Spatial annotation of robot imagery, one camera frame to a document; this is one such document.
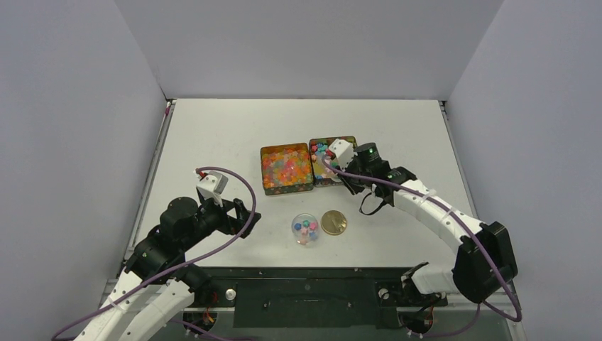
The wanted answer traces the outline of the tin of pastel star candies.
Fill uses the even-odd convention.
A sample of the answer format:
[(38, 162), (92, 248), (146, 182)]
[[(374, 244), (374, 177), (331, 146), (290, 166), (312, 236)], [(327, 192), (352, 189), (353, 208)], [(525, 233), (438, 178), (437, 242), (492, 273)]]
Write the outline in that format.
[(354, 147), (357, 142), (354, 136), (322, 137), (310, 139), (309, 150), (312, 164), (313, 184), (315, 187), (327, 187), (342, 185), (337, 175), (331, 172), (323, 163), (322, 157), (327, 154), (328, 147), (336, 139), (351, 143)]

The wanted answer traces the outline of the clear round plastic container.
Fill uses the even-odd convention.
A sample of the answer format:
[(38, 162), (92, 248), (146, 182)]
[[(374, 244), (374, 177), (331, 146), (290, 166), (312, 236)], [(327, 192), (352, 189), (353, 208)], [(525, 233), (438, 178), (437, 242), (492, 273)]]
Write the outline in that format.
[(293, 218), (291, 231), (299, 245), (312, 247), (319, 239), (320, 225), (314, 215), (302, 213)]

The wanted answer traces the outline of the tin of translucent star candies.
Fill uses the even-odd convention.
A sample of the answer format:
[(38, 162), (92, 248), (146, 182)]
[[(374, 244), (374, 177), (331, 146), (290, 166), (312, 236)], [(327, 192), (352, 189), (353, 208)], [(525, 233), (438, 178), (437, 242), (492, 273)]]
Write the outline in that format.
[(314, 188), (306, 143), (264, 146), (260, 156), (262, 186), (267, 196), (308, 192)]

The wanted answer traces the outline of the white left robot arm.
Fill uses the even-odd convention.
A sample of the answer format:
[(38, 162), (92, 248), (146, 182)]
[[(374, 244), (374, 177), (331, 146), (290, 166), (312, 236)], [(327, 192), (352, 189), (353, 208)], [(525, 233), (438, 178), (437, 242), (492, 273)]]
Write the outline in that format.
[(214, 232), (246, 238), (261, 219), (242, 200), (172, 200), (139, 242), (101, 308), (76, 340), (148, 340), (183, 308), (216, 300), (212, 277), (186, 252)]

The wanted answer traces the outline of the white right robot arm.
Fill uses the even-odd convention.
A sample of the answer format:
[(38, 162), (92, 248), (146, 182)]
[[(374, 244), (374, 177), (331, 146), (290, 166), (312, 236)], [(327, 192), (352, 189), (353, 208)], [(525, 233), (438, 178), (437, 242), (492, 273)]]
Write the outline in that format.
[(460, 293), (472, 303), (483, 303), (517, 276), (510, 235), (501, 223), (486, 224), (452, 207), (408, 169), (390, 166), (374, 143), (354, 146), (336, 140), (328, 151), (337, 176), (352, 194), (369, 190), (382, 200), (381, 207), (408, 213), (455, 255), (449, 270), (423, 262), (406, 272), (400, 293), (407, 302), (419, 303), (433, 293)]

